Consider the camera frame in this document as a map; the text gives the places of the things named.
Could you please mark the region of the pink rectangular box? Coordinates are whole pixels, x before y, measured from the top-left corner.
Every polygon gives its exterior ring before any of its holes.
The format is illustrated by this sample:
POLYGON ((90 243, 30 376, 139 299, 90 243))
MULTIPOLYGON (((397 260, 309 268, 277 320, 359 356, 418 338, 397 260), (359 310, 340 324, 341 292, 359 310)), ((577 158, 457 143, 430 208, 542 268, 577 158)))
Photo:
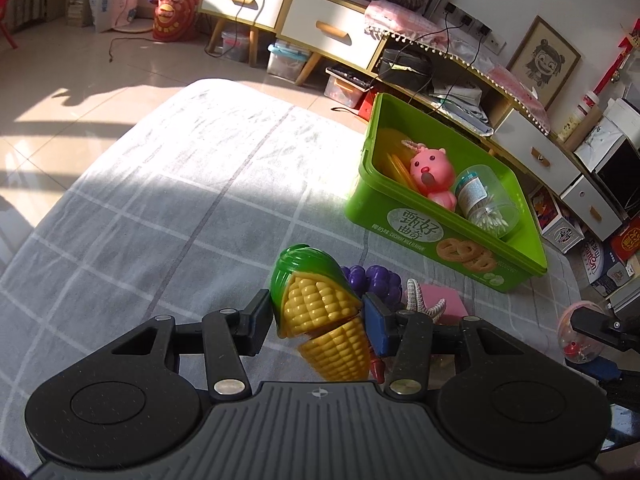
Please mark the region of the pink rectangular box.
POLYGON ((421 284, 420 291, 427 310, 439 308, 434 321, 442 325, 457 325, 469 312, 458 292, 450 287, 421 284))

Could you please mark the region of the yellow green toy corn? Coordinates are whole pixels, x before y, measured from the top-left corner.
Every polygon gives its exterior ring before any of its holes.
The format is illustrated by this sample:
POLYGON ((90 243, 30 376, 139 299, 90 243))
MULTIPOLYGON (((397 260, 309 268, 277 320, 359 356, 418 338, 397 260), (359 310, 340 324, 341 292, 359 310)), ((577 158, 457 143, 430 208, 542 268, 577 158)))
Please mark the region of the yellow green toy corn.
POLYGON ((326 252, 297 244, 280 253, 270 296, 277 334, 305 340, 297 350, 327 382, 364 382, 370 344, 361 316, 363 301, 326 252))

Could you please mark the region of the yellow plastic bowl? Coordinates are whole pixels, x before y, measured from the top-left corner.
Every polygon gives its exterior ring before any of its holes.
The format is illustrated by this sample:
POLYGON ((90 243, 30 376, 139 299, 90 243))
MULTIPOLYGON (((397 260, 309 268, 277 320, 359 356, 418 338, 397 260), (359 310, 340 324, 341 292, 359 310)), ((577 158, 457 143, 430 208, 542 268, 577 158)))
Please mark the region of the yellow plastic bowl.
POLYGON ((410 141, 410 138, 397 129, 378 129, 375 144, 378 150, 376 168, 404 188, 419 192, 409 171, 410 160, 416 152, 411 146, 405 145, 405 141, 410 141))

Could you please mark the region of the framed cartoon girl picture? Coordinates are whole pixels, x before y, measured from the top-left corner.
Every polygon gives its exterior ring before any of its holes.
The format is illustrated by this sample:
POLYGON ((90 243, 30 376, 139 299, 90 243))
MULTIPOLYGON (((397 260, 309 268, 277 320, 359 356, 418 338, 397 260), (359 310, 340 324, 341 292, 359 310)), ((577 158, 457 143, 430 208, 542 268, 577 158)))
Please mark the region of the framed cartoon girl picture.
POLYGON ((576 48, 536 16, 506 69, 533 90, 548 110, 581 58, 576 48))

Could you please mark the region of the green plastic cookie bin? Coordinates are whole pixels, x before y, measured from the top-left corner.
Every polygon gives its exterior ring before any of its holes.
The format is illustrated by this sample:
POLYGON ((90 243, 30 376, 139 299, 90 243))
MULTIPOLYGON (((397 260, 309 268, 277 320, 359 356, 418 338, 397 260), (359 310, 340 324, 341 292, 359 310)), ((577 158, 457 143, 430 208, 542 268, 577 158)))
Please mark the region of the green plastic cookie bin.
POLYGON ((513 171, 388 93, 375 98, 345 214, 498 292, 548 270, 513 171))

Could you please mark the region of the red plastic child chair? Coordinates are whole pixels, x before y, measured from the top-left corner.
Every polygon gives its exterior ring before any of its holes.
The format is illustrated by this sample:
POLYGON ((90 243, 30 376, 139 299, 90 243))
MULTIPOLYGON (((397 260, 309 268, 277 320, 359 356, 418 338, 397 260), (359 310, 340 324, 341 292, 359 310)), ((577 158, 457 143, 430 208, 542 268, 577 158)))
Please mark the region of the red plastic child chair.
POLYGON ((6 24, 4 24, 4 18, 6 17, 6 5, 8 4, 8 2, 9 0, 0 0, 0 30, 4 38, 6 38, 6 41, 8 42, 8 44, 13 49, 17 49, 17 43, 14 41, 10 32, 6 28, 6 24))

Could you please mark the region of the red cylindrical bag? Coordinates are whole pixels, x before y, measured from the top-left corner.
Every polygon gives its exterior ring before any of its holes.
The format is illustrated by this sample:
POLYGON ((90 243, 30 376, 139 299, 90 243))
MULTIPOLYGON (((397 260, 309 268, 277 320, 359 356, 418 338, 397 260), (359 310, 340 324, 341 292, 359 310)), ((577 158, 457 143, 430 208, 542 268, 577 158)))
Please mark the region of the red cylindrical bag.
POLYGON ((196 36, 200 0, 152 0, 155 4, 152 37, 156 41, 189 41, 196 36))

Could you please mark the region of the pink pig toy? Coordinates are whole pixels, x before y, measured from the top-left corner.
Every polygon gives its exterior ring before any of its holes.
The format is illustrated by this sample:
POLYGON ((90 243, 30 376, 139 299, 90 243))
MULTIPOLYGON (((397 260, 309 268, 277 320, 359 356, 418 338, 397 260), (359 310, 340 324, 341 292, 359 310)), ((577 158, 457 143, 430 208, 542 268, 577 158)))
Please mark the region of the pink pig toy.
POLYGON ((454 166, 444 148, 428 148, 423 143, 405 141, 416 154, 410 160, 409 171, 419 193, 449 211, 457 207, 457 197, 451 192, 456 182, 454 166))

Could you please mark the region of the clear cotton swab jar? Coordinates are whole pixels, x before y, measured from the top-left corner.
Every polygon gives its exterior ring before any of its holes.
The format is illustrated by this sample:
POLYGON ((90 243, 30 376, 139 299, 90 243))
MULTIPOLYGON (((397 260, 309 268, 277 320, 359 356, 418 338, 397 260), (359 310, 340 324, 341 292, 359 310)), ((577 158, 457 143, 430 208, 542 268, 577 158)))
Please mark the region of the clear cotton swab jar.
POLYGON ((520 221, 520 212, 497 175, 486 165, 466 168, 454 182, 462 216, 484 232, 503 238, 520 221))

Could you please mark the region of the white patterned toy box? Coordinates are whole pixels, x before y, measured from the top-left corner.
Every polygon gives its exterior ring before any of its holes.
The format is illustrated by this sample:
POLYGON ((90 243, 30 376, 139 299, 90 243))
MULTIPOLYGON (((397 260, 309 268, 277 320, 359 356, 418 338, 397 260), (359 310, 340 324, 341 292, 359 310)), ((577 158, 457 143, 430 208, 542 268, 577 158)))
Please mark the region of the white patterned toy box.
POLYGON ((578 220, 562 207, 552 193, 539 185, 529 194, 540 234, 561 254, 566 254, 585 239, 578 220))

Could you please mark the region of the clear pink toy ball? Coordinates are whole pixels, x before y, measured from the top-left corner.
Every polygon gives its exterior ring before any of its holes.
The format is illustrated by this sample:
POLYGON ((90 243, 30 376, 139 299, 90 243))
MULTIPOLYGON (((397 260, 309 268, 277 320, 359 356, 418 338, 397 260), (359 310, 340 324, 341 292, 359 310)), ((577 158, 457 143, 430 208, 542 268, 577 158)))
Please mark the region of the clear pink toy ball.
POLYGON ((604 349, 604 344, 574 330, 572 315, 579 308, 587 308, 601 314, 605 314, 606 311, 591 301, 580 300, 567 307, 559 319, 556 334, 558 335, 558 344, 564 354, 564 358, 574 364, 586 364, 600 356, 604 349))

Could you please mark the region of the black microwave oven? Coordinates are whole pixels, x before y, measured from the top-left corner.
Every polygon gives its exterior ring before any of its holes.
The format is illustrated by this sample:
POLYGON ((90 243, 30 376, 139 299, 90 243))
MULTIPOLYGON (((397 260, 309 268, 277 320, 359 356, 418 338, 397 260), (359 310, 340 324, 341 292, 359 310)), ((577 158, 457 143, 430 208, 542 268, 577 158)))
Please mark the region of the black microwave oven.
POLYGON ((614 122, 602 117, 574 151, 615 206, 639 213, 639 151, 614 122))

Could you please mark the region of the wooden TV cabinet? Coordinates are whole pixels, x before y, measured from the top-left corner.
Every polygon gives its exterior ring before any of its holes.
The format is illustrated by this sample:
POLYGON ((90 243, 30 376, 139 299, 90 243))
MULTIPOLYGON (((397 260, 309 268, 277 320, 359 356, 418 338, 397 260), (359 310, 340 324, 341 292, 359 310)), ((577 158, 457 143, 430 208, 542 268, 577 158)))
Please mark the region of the wooden TV cabinet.
POLYGON ((508 70, 484 58, 479 47, 459 56, 452 47, 427 39, 412 41, 379 28, 358 6, 341 0, 283 0, 277 35, 309 49, 314 58, 339 62, 381 84, 387 80, 380 66, 386 48, 398 47, 402 53, 416 56, 426 65, 426 75, 413 87, 395 82, 394 89, 487 142, 528 172, 599 240, 607 240, 622 227, 625 215, 588 176, 584 165, 561 145, 539 102, 508 70), (487 117, 488 132, 473 126, 469 115, 449 109, 452 93, 440 98, 428 94, 428 89, 446 81, 470 82, 480 88, 480 109, 487 117))

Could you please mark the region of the clear storage box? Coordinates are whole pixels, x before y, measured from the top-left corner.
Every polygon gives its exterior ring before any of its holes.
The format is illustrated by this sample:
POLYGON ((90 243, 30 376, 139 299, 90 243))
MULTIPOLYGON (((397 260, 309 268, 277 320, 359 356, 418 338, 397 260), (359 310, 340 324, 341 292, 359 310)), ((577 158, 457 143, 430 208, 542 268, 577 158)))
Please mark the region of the clear storage box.
POLYGON ((296 81, 310 58, 307 50, 277 40, 268 47, 267 73, 291 82, 296 81))

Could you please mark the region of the purple toy grapes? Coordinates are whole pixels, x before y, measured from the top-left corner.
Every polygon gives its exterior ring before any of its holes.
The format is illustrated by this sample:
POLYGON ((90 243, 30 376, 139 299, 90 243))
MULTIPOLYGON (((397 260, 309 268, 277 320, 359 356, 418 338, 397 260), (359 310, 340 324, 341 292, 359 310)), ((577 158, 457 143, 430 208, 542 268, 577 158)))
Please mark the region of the purple toy grapes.
POLYGON ((368 266, 367 269, 363 266, 343 266, 342 271, 358 297, 370 292, 392 311, 401 307, 401 279, 395 272, 377 264, 368 266))

